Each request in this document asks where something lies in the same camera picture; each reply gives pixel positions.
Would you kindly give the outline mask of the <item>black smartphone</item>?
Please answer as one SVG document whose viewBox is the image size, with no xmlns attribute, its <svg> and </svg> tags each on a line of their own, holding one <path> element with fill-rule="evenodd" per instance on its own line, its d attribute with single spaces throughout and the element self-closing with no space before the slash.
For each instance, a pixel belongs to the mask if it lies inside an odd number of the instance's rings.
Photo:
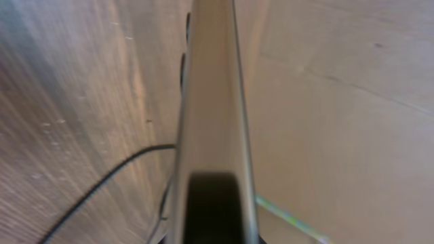
<svg viewBox="0 0 434 244">
<path fill-rule="evenodd" d="M 194 1 L 168 243 L 259 241 L 235 3 Z"/>
</svg>

